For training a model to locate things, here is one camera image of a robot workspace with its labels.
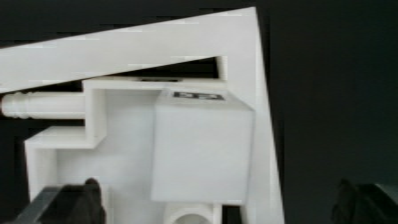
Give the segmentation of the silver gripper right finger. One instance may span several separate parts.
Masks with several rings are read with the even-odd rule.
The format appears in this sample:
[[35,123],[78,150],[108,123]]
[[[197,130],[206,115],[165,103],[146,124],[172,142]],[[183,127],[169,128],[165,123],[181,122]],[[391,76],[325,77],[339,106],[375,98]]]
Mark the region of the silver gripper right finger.
[[398,186],[343,179],[330,220],[332,224],[398,224]]

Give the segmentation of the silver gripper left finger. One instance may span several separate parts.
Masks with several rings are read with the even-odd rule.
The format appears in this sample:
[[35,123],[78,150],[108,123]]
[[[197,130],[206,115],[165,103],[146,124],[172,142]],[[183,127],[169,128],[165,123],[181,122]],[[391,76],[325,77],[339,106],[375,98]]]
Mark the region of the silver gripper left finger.
[[10,224],[106,224],[98,180],[44,187]]

